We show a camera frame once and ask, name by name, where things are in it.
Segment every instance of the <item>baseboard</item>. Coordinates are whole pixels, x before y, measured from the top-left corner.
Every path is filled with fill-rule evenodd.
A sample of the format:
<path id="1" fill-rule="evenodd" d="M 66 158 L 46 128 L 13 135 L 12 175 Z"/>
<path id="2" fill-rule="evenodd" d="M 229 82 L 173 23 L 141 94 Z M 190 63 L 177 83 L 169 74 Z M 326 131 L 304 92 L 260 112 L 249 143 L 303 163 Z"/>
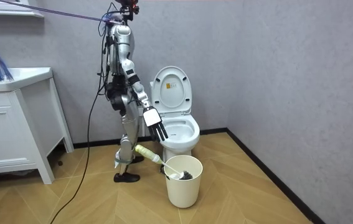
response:
<path id="1" fill-rule="evenodd" d="M 226 128 L 227 134 L 240 146 L 245 154 L 270 178 L 273 183 L 294 203 L 294 205 L 314 224 L 326 224 L 312 211 L 278 176 L 269 169 L 239 138 Z"/>
<path id="2" fill-rule="evenodd" d="M 227 130 L 228 130 L 227 128 L 214 128 L 214 129 L 201 130 L 200 135 L 225 133 L 227 132 Z"/>
<path id="3" fill-rule="evenodd" d="M 225 133 L 227 132 L 227 128 L 214 128 L 214 129 L 206 129 L 206 130 L 201 130 L 200 134 L 205 135 L 205 134 L 216 134 L 216 133 Z M 110 145 L 115 145 L 115 144 L 120 144 L 121 139 L 110 139 L 110 140 L 102 140 L 102 141 L 91 141 L 89 143 L 90 147 L 97 147 L 97 146 L 110 146 Z M 144 142 L 144 141 L 152 141 L 150 136 L 146 137 L 138 137 L 138 142 Z M 75 149 L 81 149 L 84 147 L 88 147 L 87 142 L 81 142 L 81 143 L 75 143 L 74 148 Z M 64 145 L 59 144 L 55 150 L 64 150 Z"/>

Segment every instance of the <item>trash bin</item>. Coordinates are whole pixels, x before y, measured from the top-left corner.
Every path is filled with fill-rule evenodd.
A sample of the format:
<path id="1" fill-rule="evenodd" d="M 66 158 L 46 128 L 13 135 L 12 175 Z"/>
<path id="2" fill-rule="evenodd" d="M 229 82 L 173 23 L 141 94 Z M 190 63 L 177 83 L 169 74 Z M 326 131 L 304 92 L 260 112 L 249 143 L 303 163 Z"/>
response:
<path id="1" fill-rule="evenodd" d="M 193 176 L 191 180 L 172 179 L 169 176 L 175 172 L 170 168 L 164 167 L 166 187 L 171 203 L 178 208 L 192 206 L 199 196 L 202 173 L 201 162 L 195 157 L 180 155 L 168 159 L 166 164 L 180 172 L 186 170 Z"/>

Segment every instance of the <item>toilet lid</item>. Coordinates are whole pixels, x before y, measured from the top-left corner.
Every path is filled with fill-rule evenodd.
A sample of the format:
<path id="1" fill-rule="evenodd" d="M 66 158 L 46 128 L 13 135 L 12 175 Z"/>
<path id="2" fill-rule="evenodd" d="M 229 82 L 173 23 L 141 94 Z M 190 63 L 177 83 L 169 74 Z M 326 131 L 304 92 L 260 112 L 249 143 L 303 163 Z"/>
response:
<path id="1" fill-rule="evenodd" d="M 160 114 L 190 113 L 192 92 L 189 78 L 175 66 L 161 69 L 153 81 L 151 99 Z"/>

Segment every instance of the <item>wall shelf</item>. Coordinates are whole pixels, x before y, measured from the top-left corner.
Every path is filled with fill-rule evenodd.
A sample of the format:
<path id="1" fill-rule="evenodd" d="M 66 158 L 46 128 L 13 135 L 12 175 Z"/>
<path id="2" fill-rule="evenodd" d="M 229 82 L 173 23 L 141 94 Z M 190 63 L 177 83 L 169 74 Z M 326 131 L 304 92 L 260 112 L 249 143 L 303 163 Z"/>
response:
<path id="1" fill-rule="evenodd" d="M 28 6 L 36 6 L 35 0 L 8 0 Z M 26 7 L 0 2 L 0 15 L 44 17 L 40 12 Z"/>

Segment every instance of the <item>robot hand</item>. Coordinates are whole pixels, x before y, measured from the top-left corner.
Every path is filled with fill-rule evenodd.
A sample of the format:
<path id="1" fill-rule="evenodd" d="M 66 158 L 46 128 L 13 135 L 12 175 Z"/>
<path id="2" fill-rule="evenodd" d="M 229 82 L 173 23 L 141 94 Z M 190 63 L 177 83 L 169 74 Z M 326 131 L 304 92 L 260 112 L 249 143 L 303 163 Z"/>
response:
<path id="1" fill-rule="evenodd" d="M 168 134 L 165 131 L 162 119 L 156 108 L 153 106 L 145 108 L 143 110 L 143 118 L 153 139 L 156 141 L 165 141 L 168 138 Z"/>

